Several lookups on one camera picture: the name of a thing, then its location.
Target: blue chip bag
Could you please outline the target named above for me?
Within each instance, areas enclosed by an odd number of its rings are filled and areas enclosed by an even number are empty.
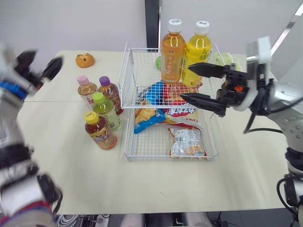
[[[150,86],[147,90],[140,94],[142,99],[139,101],[141,105],[160,105],[163,98],[162,81]],[[160,123],[165,120],[164,113],[161,109],[156,108],[142,108],[135,110],[135,126],[134,134],[142,132],[149,126]]]

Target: white wall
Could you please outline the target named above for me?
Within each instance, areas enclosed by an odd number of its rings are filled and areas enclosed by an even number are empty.
[[[146,47],[144,0],[1,0],[0,42],[38,49],[41,69],[59,50]]]
[[[272,45],[302,0],[162,0],[161,37],[167,22],[182,20],[188,40],[199,20],[210,22],[210,37],[221,52],[245,53],[246,43],[270,36]]]
[[[279,81],[303,89],[303,16],[273,54],[271,71]]]

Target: plastic bottle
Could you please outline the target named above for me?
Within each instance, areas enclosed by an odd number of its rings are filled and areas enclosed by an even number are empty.
[[[101,84],[99,92],[102,92],[105,98],[109,98],[114,103],[116,114],[121,114],[123,109],[121,108],[118,87],[115,84],[110,83],[108,77],[100,77],[99,81]]]
[[[182,83],[188,87],[198,86],[202,77],[188,69],[189,65],[206,62],[212,50],[212,41],[207,37],[209,23],[198,21],[196,23],[195,35],[186,43],[184,68],[182,71]]]
[[[93,111],[95,111],[99,116],[106,118],[111,130],[114,131],[120,128],[120,119],[115,112],[113,102],[110,101],[110,99],[105,98],[101,92],[94,93],[93,100]]]
[[[94,111],[86,112],[85,131],[102,149],[111,149],[117,143],[117,136],[111,131],[107,120],[99,117]]]
[[[176,84],[181,77],[185,40],[180,35],[182,22],[169,20],[169,33],[161,42],[161,78],[167,84]]]
[[[80,85],[78,87],[79,95],[83,98],[89,109],[92,110],[94,105],[92,95],[98,90],[97,85],[90,82],[87,76],[78,76],[77,81]]]

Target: yellow drink bottle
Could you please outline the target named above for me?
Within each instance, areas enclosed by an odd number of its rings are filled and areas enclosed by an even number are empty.
[[[182,71],[182,83],[188,87],[198,86],[202,77],[188,69],[189,65],[206,62],[212,51],[212,41],[207,37],[209,23],[198,21],[196,23],[195,35],[186,43],[185,56]]]

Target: purple bottle cap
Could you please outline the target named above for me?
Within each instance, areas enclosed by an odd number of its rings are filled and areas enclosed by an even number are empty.
[[[110,80],[108,77],[100,77],[99,79],[101,86],[107,87],[110,85]]]

